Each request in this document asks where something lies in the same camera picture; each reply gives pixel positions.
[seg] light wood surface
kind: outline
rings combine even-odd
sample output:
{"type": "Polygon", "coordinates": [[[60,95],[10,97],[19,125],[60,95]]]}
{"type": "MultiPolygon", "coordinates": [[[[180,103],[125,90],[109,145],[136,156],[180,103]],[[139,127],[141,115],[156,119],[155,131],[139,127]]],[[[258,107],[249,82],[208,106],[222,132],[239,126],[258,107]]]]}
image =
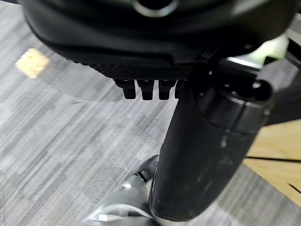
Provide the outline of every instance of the light wood surface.
{"type": "Polygon", "coordinates": [[[290,186],[301,191],[301,164],[254,159],[245,159],[244,164],[301,206],[301,194],[290,186]]]}
{"type": "Polygon", "coordinates": [[[301,206],[301,120],[263,128],[247,156],[246,166],[301,206]]]}
{"type": "Polygon", "coordinates": [[[264,127],[248,156],[301,160],[301,120],[264,127]]]}

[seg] metal ring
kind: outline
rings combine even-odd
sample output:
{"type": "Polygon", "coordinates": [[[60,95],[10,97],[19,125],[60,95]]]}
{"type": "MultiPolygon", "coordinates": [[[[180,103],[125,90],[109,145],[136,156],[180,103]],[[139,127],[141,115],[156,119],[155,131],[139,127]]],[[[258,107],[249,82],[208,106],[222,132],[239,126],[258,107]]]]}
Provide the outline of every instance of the metal ring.
{"type": "Polygon", "coordinates": [[[143,16],[159,18],[171,14],[179,5],[179,0],[173,0],[169,5],[160,9],[150,9],[142,5],[139,0],[134,0],[134,9],[143,16]]]}

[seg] black plastic cylinder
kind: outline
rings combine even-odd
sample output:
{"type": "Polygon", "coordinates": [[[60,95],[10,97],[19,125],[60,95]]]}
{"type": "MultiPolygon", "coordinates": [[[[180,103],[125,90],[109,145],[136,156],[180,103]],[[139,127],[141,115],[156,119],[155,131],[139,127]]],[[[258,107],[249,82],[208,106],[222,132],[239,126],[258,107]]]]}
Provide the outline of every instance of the black plastic cylinder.
{"type": "Polygon", "coordinates": [[[187,221],[204,211],[241,164],[272,106],[272,88],[187,85],[178,102],[150,193],[153,213],[187,221]]]}

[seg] foot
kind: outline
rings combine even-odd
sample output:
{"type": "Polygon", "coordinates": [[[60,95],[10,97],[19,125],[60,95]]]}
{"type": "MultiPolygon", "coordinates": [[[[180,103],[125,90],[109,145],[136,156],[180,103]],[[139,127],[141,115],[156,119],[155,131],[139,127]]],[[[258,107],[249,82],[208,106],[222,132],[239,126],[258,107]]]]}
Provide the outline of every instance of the foot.
{"type": "Polygon", "coordinates": [[[152,156],[142,163],[135,175],[140,176],[145,183],[148,182],[149,180],[153,179],[155,171],[158,167],[158,163],[159,155],[152,156]]]}

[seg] gray carpet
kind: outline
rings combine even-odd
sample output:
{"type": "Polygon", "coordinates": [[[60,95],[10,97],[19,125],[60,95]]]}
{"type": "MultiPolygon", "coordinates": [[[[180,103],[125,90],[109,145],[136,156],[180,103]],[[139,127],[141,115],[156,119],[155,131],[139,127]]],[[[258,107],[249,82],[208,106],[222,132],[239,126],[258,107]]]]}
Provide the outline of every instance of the gray carpet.
{"type": "MultiPolygon", "coordinates": [[[[0,225],[74,226],[157,154],[176,100],[125,100],[113,81],[39,42],[0,2],[0,225]],[[15,67],[29,48],[51,59],[36,80],[15,67]]],[[[189,226],[299,226],[301,209],[242,165],[189,226]]]]}

